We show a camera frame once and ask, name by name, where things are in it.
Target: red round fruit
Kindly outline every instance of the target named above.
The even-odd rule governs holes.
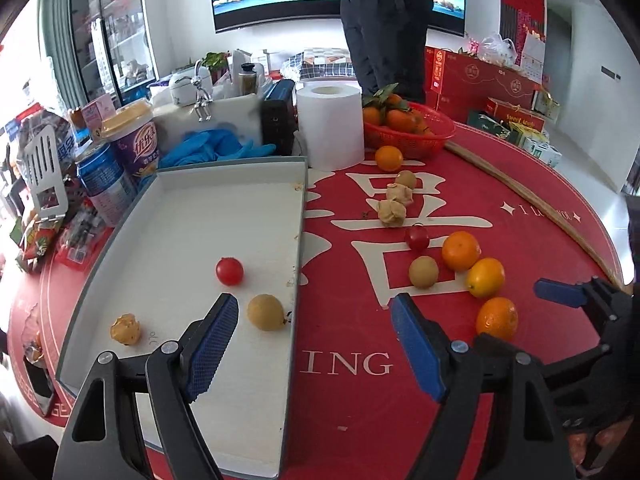
[[[242,281],[244,269],[235,258],[222,258],[216,265],[216,276],[223,285],[234,286]]]
[[[429,247],[431,238],[424,225],[414,225],[404,232],[404,241],[412,251],[421,252]]]

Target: blue can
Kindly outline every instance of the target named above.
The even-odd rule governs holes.
[[[137,195],[131,177],[109,142],[89,146],[76,160],[78,177],[109,227],[116,227]]]

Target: toilet paper roll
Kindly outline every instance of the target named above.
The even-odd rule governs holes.
[[[364,160],[360,89],[340,84],[303,88],[298,91],[298,124],[311,168],[337,171]]]

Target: red tablecloth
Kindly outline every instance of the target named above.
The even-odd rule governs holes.
[[[555,171],[466,126],[458,127],[455,140],[547,200],[622,275],[600,220]],[[463,292],[461,277],[444,267],[439,250],[456,230],[472,232],[484,256],[503,262],[507,281],[500,294],[515,302],[520,315],[514,344],[551,362],[597,343],[580,310],[538,300],[532,291],[540,277],[574,283],[603,275],[574,241],[503,184],[449,152],[405,169],[422,184],[407,223],[418,219],[430,227],[433,247],[426,254],[441,263],[440,282],[427,291],[408,282],[415,255],[402,241],[404,229],[379,228],[375,201],[384,198],[392,177],[372,163],[335,174],[310,171],[283,479],[405,477],[438,407],[418,389],[386,304],[408,291],[450,338],[471,343],[482,301]],[[20,288],[10,319],[10,352],[20,389],[34,408],[16,358],[24,306],[40,303],[46,359],[55,369],[85,279],[49,262],[39,278],[25,277]],[[72,400],[60,388],[58,393],[50,421],[63,426]],[[460,479],[475,474],[490,404],[483,396]],[[158,477],[170,478],[162,455],[150,456]]]

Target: red plastic basket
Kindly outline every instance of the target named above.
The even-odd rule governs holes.
[[[386,126],[364,124],[364,143],[368,148],[378,149],[382,146],[395,146],[404,158],[420,160],[438,153],[447,140],[456,134],[456,125],[446,115],[425,105],[411,103],[411,108],[420,110],[425,122],[429,125],[432,137],[404,134]]]

